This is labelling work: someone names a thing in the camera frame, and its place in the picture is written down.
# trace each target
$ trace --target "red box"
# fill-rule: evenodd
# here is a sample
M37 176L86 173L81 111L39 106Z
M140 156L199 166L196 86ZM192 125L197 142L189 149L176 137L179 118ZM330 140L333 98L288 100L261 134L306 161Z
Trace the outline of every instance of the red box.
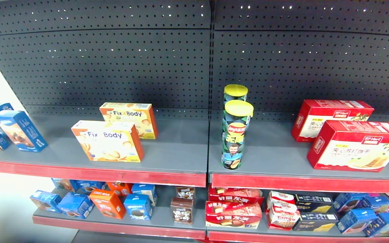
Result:
M366 121L373 110L360 100L304 100L291 134L297 142L313 142L326 120Z
M379 172L389 162L389 123L327 120L307 158L315 169Z

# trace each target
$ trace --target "orange box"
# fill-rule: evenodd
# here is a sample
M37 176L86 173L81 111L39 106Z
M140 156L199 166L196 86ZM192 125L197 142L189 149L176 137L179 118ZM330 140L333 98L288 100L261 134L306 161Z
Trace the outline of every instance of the orange box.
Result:
M132 183L122 182L106 182L111 191L115 192L118 196L131 194Z
M89 198L103 215L119 219L124 217L125 208L115 192L95 189Z

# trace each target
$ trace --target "orange snack box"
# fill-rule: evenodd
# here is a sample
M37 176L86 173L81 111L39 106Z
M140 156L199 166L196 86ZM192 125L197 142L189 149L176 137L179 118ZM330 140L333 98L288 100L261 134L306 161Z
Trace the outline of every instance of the orange snack box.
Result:
M95 189L89 198L103 215L119 219L124 217L125 208L115 192Z

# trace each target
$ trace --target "chocolate box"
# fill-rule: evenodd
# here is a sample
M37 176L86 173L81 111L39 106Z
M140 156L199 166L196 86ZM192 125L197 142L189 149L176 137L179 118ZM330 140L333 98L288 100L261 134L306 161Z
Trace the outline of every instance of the chocolate box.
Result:
M315 169L379 172L389 162L389 123L327 120L307 159Z
M258 203L207 201L205 203L206 226L258 228L262 218Z
M373 110L359 100L304 100L291 134L297 142L313 142L326 120L365 121Z

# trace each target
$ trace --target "red shelf edge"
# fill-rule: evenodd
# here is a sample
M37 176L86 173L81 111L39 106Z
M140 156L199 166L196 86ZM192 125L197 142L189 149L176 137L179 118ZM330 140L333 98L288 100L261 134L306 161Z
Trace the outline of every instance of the red shelf edge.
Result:
M114 223L97 223L78 220L66 220L49 217L33 216L36 224L79 229L82 231L96 231L116 234L132 234L145 236L189 238L195 240L205 239L205 231L195 229L161 228L152 226L124 225Z

